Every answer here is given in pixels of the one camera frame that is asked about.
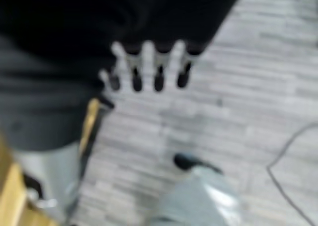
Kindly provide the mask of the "robot right five-finger hand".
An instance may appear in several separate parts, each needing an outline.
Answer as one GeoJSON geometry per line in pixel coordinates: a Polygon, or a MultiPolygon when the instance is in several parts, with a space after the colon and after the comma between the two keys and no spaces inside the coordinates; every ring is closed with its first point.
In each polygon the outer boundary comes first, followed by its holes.
{"type": "Polygon", "coordinates": [[[78,199],[79,149],[100,72],[120,88],[118,42],[134,91],[142,90],[142,46],[155,46],[161,91],[170,52],[185,44],[177,86],[212,42],[237,0],[0,0],[0,132],[38,199],[32,205],[66,225],[78,199]]]}

